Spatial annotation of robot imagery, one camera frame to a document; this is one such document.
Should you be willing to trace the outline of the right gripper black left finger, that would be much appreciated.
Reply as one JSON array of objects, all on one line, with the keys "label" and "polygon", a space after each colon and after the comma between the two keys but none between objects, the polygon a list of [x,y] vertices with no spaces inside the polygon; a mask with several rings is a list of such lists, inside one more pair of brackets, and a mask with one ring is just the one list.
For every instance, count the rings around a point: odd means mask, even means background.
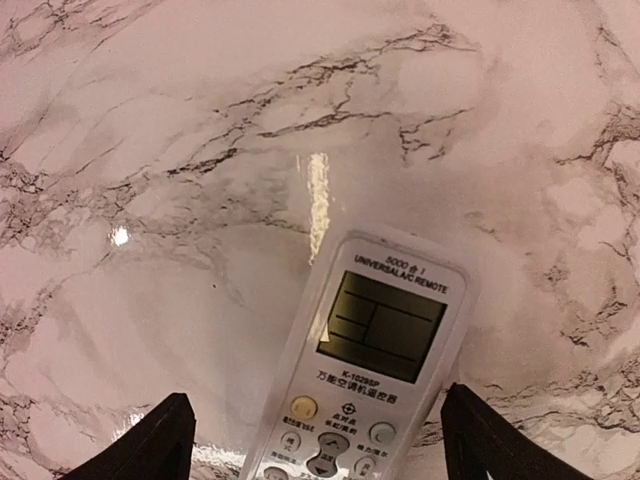
[{"label": "right gripper black left finger", "polygon": [[101,453],[76,467],[66,480],[187,480],[195,414],[185,393],[168,395]]}]

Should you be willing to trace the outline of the white air conditioner remote control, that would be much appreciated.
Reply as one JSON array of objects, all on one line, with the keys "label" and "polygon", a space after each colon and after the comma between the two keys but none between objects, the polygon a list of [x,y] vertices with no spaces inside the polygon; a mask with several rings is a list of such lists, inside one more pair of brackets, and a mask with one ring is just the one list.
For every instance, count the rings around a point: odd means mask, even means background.
[{"label": "white air conditioner remote control", "polygon": [[478,288],[463,256],[389,227],[328,233],[244,479],[394,479],[443,389]]}]

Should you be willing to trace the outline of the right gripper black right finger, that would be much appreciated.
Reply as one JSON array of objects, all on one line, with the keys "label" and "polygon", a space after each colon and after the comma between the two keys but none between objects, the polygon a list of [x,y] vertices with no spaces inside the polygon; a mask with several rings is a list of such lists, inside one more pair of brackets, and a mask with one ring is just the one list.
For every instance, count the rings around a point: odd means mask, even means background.
[{"label": "right gripper black right finger", "polygon": [[450,479],[589,479],[528,439],[465,385],[452,384],[440,416]]}]

